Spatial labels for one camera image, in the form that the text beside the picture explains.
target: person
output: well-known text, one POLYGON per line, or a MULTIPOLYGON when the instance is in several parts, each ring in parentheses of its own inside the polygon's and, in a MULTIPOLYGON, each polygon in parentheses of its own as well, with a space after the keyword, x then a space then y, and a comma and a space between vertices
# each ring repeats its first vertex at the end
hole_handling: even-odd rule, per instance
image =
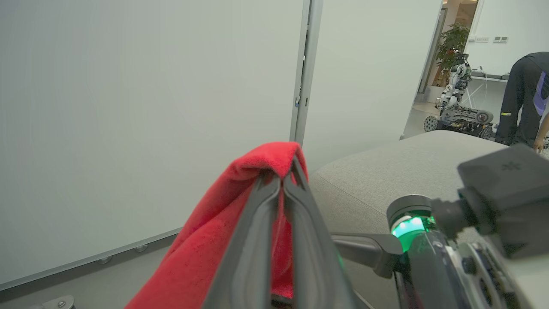
POLYGON ((539 148, 540 143, 536 138, 539 137, 542 141, 548 131, 542 130, 543 125, 540 127, 548 96, 549 52, 529 54, 517 61, 511 69, 503 95, 496 142, 539 148), (517 126, 521 107, 522 114, 517 126))
POLYGON ((545 115, 544 120, 541 122, 540 130, 537 132, 536 140, 534 141, 534 150, 537 153, 541 153, 545 145, 545 136, 549 131, 549 114, 545 115))

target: wall socket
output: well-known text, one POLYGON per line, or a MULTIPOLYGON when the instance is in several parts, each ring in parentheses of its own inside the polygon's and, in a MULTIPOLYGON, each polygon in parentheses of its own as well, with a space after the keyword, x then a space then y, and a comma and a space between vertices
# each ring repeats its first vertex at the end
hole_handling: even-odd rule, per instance
POLYGON ((489 36, 477 36, 475 38, 475 42, 488 43, 488 42, 490 42, 490 37, 489 36))
POLYGON ((508 36, 496 36, 494 38, 494 43, 507 43, 507 40, 509 40, 508 36))

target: light switch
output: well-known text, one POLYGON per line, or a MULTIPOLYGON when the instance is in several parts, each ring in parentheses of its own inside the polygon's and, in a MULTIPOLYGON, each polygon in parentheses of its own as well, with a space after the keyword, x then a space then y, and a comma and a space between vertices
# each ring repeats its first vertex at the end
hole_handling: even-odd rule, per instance
POLYGON ((488 42, 490 42, 490 37, 489 36, 477 36, 475 38, 475 42, 488 43, 488 42))

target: potted plant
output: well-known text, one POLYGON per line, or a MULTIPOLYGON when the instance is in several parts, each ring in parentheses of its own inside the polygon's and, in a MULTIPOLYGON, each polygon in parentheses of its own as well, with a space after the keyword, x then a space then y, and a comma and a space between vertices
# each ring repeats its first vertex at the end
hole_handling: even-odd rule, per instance
POLYGON ((458 64, 454 50, 463 52, 468 36, 469 28, 461 23, 450 25, 450 30, 440 35, 440 44, 436 54, 436 59, 439 61, 436 64, 439 69, 436 71, 433 86, 445 87, 447 85, 450 68, 458 64))

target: robot wheel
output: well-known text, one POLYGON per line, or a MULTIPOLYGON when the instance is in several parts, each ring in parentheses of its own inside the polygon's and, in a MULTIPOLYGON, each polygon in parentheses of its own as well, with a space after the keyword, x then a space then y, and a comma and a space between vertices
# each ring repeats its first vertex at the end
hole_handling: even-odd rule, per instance
POLYGON ((436 130, 436 127, 439 125, 439 120, 435 116, 429 116, 423 122, 423 129, 425 132, 431 132, 436 130))
POLYGON ((494 115, 488 111, 478 111, 475 119, 480 124, 488 124, 494 119, 494 115))
POLYGON ((491 126, 486 126, 484 129, 482 129, 482 131, 479 134, 479 137, 481 139, 485 139, 485 140, 489 139, 491 136, 492 136, 492 127, 491 126))

